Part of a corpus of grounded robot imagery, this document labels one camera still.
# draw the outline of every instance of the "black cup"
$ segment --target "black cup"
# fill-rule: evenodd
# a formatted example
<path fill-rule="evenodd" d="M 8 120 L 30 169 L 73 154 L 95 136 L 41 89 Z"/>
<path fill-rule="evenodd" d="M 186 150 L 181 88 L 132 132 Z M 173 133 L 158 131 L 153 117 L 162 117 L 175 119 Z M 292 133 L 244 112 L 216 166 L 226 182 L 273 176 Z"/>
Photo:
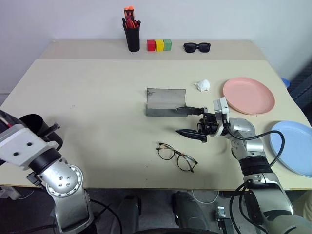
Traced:
<path fill-rule="evenodd" d="M 140 21 L 137 22 L 137 28 L 126 28 L 123 24 L 123 29 L 125 30 L 128 49 L 131 52 L 137 52 L 140 50 Z"/>
<path fill-rule="evenodd" d="M 63 140 L 55 132 L 50 133 L 47 136 L 45 133 L 48 132 L 48 125 L 43 121 L 42 117 L 36 114 L 26 115 L 20 118 L 20 120 L 37 136 L 41 137 L 44 141 L 56 141 L 58 144 L 57 150 L 63 145 Z"/>

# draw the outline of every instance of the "sunglasses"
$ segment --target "sunglasses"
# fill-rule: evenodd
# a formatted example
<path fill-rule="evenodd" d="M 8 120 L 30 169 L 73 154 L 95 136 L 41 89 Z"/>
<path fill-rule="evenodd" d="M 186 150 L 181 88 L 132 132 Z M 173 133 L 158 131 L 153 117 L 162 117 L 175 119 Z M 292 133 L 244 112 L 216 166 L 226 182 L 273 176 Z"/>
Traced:
<path fill-rule="evenodd" d="M 210 51 L 210 43 L 205 43 L 205 42 L 200 43 L 200 44 L 189 42 L 189 43 L 185 43 L 183 47 L 184 47 L 185 52 L 187 53 L 193 53 L 195 52 L 196 49 L 198 49 L 200 52 L 203 52 L 203 53 L 207 53 Z"/>

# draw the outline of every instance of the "glasses lens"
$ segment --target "glasses lens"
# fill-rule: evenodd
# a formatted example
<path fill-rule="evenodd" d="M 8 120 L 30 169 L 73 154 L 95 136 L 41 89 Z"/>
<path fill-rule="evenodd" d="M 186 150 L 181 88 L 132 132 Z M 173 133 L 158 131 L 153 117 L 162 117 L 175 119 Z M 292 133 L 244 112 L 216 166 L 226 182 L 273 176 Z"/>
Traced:
<path fill-rule="evenodd" d="M 158 150 L 159 156 L 164 160 L 169 160 L 175 154 L 173 148 L 170 145 L 162 144 Z"/>
<path fill-rule="evenodd" d="M 184 44 L 185 52 L 187 53 L 193 53 L 196 50 L 196 45 L 191 43 L 185 43 Z"/>
<path fill-rule="evenodd" d="M 177 159 L 178 167 L 183 171 L 190 171 L 196 165 L 195 161 L 188 155 L 180 155 Z"/>
<path fill-rule="evenodd" d="M 205 44 L 205 43 L 199 44 L 199 48 L 198 49 L 199 49 L 200 52 L 207 53 L 210 50 L 210 45 L 209 44 Z"/>

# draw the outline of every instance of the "pink plate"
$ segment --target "pink plate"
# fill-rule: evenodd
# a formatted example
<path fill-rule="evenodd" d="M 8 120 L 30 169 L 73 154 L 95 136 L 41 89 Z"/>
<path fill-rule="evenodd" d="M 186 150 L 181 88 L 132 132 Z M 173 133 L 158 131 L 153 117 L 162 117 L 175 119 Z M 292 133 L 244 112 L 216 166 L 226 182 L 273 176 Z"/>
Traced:
<path fill-rule="evenodd" d="M 234 109 L 248 115 L 269 112 L 275 105 L 275 99 L 267 86 L 247 77 L 228 80 L 223 86 L 223 94 Z"/>

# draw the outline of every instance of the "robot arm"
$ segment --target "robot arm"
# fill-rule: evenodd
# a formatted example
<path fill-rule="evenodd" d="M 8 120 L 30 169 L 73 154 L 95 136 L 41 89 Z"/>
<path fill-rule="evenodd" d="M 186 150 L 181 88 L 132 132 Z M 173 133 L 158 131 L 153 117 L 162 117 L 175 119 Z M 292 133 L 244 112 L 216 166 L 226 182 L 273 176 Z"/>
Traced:
<path fill-rule="evenodd" d="M 311 223 L 293 215 L 292 204 L 270 168 L 262 141 L 259 138 L 242 140 L 256 136 L 254 126 L 246 119 L 228 118 L 229 108 L 224 97 L 214 101 L 214 109 L 215 115 L 208 113 L 206 107 L 178 108 L 189 115 L 203 114 L 204 117 L 198 123 L 197 131 L 182 129 L 177 132 L 202 142 L 207 142 L 207 135 L 224 136 L 231 141 L 232 154 L 240 163 L 244 184 L 248 189 L 244 197 L 249 218 L 253 223 L 263 225 L 270 234 L 310 233 Z"/>
<path fill-rule="evenodd" d="M 55 203 L 57 226 L 62 234 L 75 234 L 92 224 L 94 217 L 82 171 L 67 163 L 55 141 L 45 142 L 16 118 L 1 112 L 0 159 L 32 169 L 27 177 L 35 185 L 45 183 Z"/>

